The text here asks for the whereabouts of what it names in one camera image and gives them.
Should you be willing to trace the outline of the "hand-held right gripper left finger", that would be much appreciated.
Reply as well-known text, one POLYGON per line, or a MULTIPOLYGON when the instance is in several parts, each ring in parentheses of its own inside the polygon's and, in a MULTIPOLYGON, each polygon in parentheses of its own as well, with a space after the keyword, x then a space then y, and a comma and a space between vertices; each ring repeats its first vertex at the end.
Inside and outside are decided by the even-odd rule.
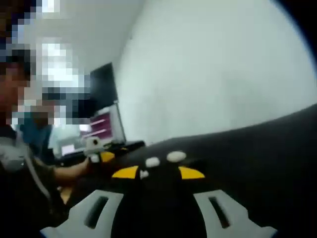
POLYGON ((99 187, 72 206, 60 225, 41 230, 46 238, 157 238, 153 191, 158 167, 129 166, 100 178, 99 187))

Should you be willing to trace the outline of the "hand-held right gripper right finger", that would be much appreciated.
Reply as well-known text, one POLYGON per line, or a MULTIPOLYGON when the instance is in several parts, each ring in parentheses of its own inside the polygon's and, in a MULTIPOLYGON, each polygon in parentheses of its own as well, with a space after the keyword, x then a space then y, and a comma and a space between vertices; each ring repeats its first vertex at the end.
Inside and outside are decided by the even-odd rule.
POLYGON ((245 206, 210 183, 205 171, 158 168, 158 237, 272 238, 276 232, 253 221, 245 206))

